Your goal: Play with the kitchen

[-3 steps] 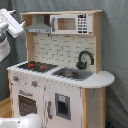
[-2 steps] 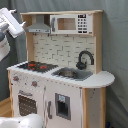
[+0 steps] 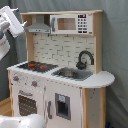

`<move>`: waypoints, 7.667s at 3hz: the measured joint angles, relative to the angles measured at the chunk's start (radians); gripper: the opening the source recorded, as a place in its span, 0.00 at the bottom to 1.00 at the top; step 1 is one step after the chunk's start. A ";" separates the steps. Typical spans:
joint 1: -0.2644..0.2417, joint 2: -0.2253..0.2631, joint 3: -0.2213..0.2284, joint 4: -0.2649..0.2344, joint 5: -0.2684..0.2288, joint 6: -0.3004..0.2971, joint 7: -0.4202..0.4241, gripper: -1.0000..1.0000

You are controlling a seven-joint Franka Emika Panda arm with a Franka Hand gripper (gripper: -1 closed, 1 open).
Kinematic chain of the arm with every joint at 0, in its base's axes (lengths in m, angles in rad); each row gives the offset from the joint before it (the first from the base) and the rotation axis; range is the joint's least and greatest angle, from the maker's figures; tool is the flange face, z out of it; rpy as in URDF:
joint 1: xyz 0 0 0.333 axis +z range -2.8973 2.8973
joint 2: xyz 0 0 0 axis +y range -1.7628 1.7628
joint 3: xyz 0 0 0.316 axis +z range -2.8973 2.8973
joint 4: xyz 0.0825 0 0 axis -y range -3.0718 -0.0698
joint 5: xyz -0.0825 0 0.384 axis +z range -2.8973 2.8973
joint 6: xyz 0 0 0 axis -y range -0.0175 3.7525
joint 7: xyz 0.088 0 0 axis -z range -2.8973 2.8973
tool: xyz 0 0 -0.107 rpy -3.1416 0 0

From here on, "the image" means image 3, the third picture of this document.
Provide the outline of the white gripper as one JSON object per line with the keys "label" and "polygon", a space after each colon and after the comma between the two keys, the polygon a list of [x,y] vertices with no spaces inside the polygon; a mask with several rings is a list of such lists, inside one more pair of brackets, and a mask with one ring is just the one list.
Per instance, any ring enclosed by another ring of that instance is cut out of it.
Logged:
{"label": "white gripper", "polygon": [[9,6],[4,6],[0,9],[0,30],[5,33],[10,31],[13,37],[17,37],[24,32],[26,22],[21,24],[14,12],[17,9],[11,9]]}

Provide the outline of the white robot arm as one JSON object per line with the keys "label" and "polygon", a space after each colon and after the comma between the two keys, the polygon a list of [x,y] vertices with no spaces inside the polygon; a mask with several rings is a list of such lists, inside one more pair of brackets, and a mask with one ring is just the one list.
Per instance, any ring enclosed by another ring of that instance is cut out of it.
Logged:
{"label": "white robot arm", "polygon": [[[9,31],[16,38],[24,32],[25,23],[19,22],[14,14],[15,11],[17,9],[11,9],[9,6],[0,9],[0,61],[10,49],[5,33]],[[21,117],[0,115],[0,128],[45,128],[45,121],[39,114]]]}

